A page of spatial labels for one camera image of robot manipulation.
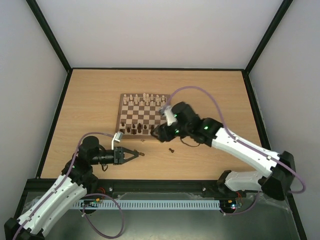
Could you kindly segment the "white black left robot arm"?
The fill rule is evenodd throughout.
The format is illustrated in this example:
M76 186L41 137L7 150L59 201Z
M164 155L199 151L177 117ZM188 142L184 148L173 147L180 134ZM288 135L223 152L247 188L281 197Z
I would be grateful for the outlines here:
M106 150L89 132L79 140L72 159L68 161L50 189L28 211L17 219L10 218L4 224L7 240L43 240L58 220L83 197L97 196L98 178L93 166L122 165L137 158L137 150L111 146Z

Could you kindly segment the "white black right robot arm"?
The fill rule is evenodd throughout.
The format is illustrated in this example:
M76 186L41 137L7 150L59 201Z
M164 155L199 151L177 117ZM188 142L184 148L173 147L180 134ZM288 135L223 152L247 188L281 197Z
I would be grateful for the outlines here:
M248 190L261 191L278 201L286 198L294 180L295 163L291 153L277 153L260 147L213 118L200 118L185 102L164 105L159 113L165 117L165 123L155 127L151 135L160 142L190 137L199 144L231 154L255 169L249 172L224 171L217 181L222 195Z

